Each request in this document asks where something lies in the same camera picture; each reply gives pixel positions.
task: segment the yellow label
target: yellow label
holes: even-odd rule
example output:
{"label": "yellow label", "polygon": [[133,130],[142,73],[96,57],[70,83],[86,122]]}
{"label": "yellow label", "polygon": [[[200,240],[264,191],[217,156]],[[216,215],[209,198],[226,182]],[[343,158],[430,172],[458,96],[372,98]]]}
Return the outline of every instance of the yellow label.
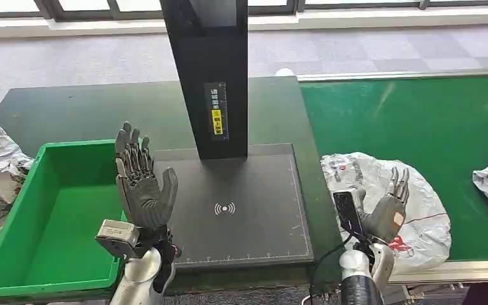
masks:
{"label": "yellow label", "polygon": [[220,109],[213,109],[212,111],[212,128],[214,128],[215,135],[224,134],[222,127],[222,111]]}

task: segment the black vertical panel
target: black vertical panel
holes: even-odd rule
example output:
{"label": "black vertical panel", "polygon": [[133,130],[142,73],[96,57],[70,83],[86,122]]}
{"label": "black vertical panel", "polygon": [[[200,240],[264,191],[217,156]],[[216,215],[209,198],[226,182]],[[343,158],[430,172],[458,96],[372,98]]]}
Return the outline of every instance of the black vertical panel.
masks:
{"label": "black vertical panel", "polygon": [[247,0],[161,0],[201,159],[247,156]]}

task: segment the dark green workbench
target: dark green workbench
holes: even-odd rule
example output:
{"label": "dark green workbench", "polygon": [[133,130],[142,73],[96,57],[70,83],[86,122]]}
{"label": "dark green workbench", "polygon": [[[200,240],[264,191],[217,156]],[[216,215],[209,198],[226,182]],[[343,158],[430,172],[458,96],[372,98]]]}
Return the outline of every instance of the dark green workbench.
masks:
{"label": "dark green workbench", "polygon": [[[411,164],[431,183],[451,218],[451,260],[488,261],[488,201],[471,182],[472,170],[488,165],[488,76],[301,85],[295,78],[257,78],[249,88],[250,144],[295,146],[315,257],[340,242],[320,156],[362,151]],[[46,142],[111,139],[124,120],[149,134],[155,149],[193,146],[178,83],[16,89],[0,105],[0,125],[31,156]],[[336,262],[333,255],[318,281],[337,281]],[[307,272],[278,266],[186,274],[172,288],[297,285],[308,282]]]}
{"label": "dark green workbench", "polygon": [[[296,78],[250,79],[249,91],[250,144],[294,145],[311,242],[318,257],[339,243],[340,237],[299,84]],[[194,147],[178,82],[14,89],[0,105],[0,125],[30,156],[47,142],[112,139],[124,121],[150,136],[151,149]],[[333,255],[324,265],[330,272],[317,274],[318,281],[336,282],[340,275],[336,262]],[[307,282],[307,266],[289,265],[181,273],[171,288],[184,293]],[[92,293],[109,296],[111,292]]]}

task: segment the nfc symbol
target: nfc symbol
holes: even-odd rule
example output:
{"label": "nfc symbol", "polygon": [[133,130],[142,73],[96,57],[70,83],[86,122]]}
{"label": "nfc symbol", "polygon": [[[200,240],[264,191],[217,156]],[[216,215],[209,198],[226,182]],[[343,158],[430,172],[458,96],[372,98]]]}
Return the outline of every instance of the nfc symbol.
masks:
{"label": "nfc symbol", "polygon": [[230,203],[228,205],[220,205],[216,203],[214,205],[214,214],[220,215],[221,213],[231,213],[234,214],[234,203]]}

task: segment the green plastic bin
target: green plastic bin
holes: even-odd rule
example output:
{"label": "green plastic bin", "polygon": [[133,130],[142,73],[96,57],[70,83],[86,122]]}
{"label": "green plastic bin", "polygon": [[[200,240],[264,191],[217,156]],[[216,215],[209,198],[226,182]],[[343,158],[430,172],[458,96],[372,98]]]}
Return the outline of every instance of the green plastic bin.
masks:
{"label": "green plastic bin", "polygon": [[0,232],[0,297],[110,287],[119,260],[94,239],[121,220],[114,141],[46,144]]}

